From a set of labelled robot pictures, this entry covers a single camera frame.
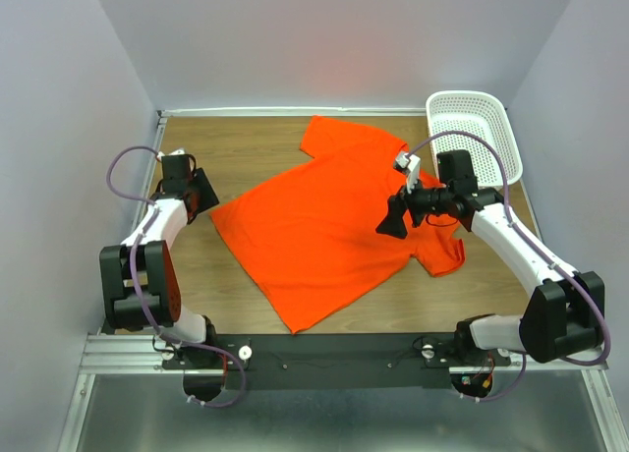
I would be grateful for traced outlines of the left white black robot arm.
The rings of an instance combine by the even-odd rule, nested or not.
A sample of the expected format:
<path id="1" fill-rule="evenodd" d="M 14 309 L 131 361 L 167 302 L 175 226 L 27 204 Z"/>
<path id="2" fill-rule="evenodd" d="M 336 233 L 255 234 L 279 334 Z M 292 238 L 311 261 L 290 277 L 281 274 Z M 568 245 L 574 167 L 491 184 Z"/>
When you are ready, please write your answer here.
<path id="1" fill-rule="evenodd" d="M 161 164 L 162 177 L 148 198 L 116 189 L 112 174 L 121 158 L 146 150 Z M 106 173 L 109 190 L 146 205 L 143 219 L 121 243 L 103 248 L 99 269 L 105 318 L 113 329 L 151 328 L 166 342 L 165 352 L 194 367 L 225 362 L 218 353 L 216 332 L 207 316 L 188 310 L 181 297 L 170 250 L 178 234 L 197 217 L 218 205 L 218 197 L 196 159 L 184 149 L 163 153 L 138 145 L 121 151 Z"/>

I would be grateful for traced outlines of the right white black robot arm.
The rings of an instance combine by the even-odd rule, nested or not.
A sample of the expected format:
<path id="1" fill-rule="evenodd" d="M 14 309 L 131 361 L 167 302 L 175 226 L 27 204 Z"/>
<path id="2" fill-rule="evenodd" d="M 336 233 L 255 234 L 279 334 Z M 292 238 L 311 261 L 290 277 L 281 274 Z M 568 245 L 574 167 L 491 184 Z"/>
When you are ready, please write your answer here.
<path id="1" fill-rule="evenodd" d="M 406 182 L 388 199 L 377 233 L 404 239 L 406 216 L 415 226 L 432 216 L 450 216 L 494 250 L 529 297 L 521 315 L 485 314 L 459 322 L 451 344 L 459 363 L 471 366 L 488 350 L 504 349 L 543 364 L 603 343 L 604 284 L 593 271 L 580 272 L 554 255 L 520 225 L 505 194 L 480 188 L 468 151 L 438 155 L 439 188 L 421 184 L 420 166 L 420 158 L 409 152 L 396 157 L 394 167 Z"/>

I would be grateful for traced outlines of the orange t shirt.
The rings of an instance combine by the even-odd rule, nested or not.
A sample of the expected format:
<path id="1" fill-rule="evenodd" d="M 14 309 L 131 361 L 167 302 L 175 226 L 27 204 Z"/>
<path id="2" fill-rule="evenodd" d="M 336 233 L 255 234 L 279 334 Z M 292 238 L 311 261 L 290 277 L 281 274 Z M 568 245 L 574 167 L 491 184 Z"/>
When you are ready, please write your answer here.
<path id="1" fill-rule="evenodd" d="M 300 149 L 311 161 L 211 211 L 233 256 L 291 333 L 340 311 L 415 258 L 432 277 L 466 260 L 458 222 L 434 217 L 404 239 L 376 232 L 405 184 L 409 146 L 384 130 L 315 116 Z"/>

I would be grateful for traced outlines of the white perforated plastic basket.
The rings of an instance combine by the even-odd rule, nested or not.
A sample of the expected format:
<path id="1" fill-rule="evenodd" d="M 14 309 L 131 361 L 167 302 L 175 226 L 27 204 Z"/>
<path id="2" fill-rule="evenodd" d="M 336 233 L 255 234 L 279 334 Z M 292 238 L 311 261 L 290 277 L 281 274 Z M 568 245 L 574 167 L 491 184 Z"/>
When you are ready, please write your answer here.
<path id="1" fill-rule="evenodd" d="M 500 100 L 471 90 L 432 94 L 426 102 L 429 133 L 446 133 L 430 143 L 433 156 L 467 150 L 481 188 L 517 183 L 523 165 L 515 136 Z"/>

